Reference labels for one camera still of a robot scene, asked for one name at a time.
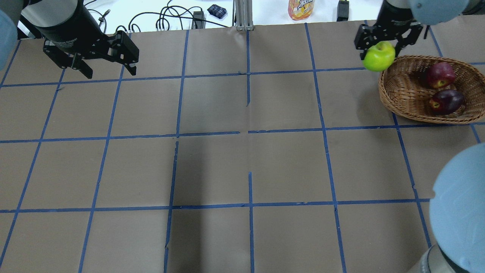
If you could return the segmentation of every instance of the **orange package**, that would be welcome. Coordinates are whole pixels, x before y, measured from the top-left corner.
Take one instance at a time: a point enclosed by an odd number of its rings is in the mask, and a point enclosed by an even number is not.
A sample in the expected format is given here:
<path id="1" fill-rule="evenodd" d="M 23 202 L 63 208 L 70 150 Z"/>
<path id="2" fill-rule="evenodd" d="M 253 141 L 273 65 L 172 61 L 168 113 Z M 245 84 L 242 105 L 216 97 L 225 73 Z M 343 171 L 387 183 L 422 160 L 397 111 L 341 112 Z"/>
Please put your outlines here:
<path id="1" fill-rule="evenodd" d="M 303 20 L 313 12 L 315 0 L 290 0 L 288 3 L 288 14 L 295 20 Z"/>

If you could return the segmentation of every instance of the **white background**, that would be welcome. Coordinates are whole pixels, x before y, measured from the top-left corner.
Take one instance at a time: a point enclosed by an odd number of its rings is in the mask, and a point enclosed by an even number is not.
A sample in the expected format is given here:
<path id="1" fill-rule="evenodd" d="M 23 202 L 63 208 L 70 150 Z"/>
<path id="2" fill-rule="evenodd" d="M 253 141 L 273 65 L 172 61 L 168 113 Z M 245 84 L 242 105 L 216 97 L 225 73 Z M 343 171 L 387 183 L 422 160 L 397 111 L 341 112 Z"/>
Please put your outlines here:
<path id="1" fill-rule="evenodd" d="M 279 25 L 279 24 L 293 24 L 302 22 L 331 22 L 337 19 L 337 4 L 338 0 L 314 0 L 315 8 L 313 14 L 301 21 L 293 21 L 288 16 L 288 0 L 253 0 L 253 22 L 255 25 Z M 118 25 L 128 27 L 128 23 L 141 12 L 160 12 L 166 6 L 168 0 L 97 0 L 87 6 L 89 9 L 94 9 L 100 13 L 104 13 L 110 9 L 111 12 L 106 16 L 107 20 L 107 34 L 115 32 Z M 206 20 L 214 21 L 225 26 L 232 25 L 232 0 L 173 0 L 170 5 L 179 5 L 185 8 L 192 6 L 200 6 L 204 10 Z M 372 20 L 377 18 L 379 8 L 382 0 L 350 0 L 350 14 L 349 20 Z M 227 9 L 228 15 L 222 19 L 218 19 L 207 12 L 212 4 L 217 4 Z M 99 15 L 91 13 L 95 19 Z M 137 24 L 142 32 L 156 31 L 155 21 L 158 15 L 141 15 L 133 21 Z M 177 18 L 168 18 L 170 21 L 171 30 L 179 30 L 180 21 Z M 191 19 L 183 19 L 183 28 L 188 29 L 192 24 Z M 219 27 L 210 23 L 206 23 L 206 28 Z"/>

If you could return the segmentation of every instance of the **wicker basket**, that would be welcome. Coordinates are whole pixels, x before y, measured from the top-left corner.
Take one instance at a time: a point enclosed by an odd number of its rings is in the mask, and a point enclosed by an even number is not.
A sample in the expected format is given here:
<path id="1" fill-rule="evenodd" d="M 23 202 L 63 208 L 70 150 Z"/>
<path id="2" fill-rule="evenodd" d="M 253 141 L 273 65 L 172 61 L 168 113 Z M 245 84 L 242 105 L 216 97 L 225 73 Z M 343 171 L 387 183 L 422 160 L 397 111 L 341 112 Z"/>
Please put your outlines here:
<path id="1" fill-rule="evenodd" d="M 432 89 L 425 83 L 427 69 L 436 63 L 453 66 L 456 80 L 452 86 Z M 429 105 L 439 90 L 456 89 L 465 95 L 465 104 L 450 115 L 436 115 Z M 431 123 L 468 124 L 485 115 L 485 76 L 473 66 L 449 58 L 405 55 L 379 77 L 379 94 L 384 106 L 399 116 Z"/>

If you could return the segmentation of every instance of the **red apple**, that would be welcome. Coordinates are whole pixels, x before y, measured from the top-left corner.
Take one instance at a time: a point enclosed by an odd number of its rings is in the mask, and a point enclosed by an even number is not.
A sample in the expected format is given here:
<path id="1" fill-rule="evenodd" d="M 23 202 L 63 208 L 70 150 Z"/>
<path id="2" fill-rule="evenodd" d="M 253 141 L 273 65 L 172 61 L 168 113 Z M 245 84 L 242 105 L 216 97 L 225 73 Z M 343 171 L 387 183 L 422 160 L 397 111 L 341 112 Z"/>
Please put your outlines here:
<path id="1" fill-rule="evenodd" d="M 463 93 L 453 89 L 446 89 L 436 93 L 429 104 L 431 109 L 438 115 L 448 115 L 458 110 L 465 102 Z"/>
<path id="2" fill-rule="evenodd" d="M 452 84 L 456 75 L 449 63 L 437 63 L 428 68 L 426 81 L 432 88 L 442 88 Z"/>

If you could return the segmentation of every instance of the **metal post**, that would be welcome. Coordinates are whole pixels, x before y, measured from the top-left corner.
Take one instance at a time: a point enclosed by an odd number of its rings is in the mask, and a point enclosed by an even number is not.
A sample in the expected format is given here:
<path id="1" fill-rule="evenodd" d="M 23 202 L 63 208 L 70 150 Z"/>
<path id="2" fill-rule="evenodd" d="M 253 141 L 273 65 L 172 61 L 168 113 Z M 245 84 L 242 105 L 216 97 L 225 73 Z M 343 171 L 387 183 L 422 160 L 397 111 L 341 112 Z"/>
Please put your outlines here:
<path id="1" fill-rule="evenodd" d="M 239 31 L 253 30 L 253 1 L 235 0 L 236 29 Z"/>

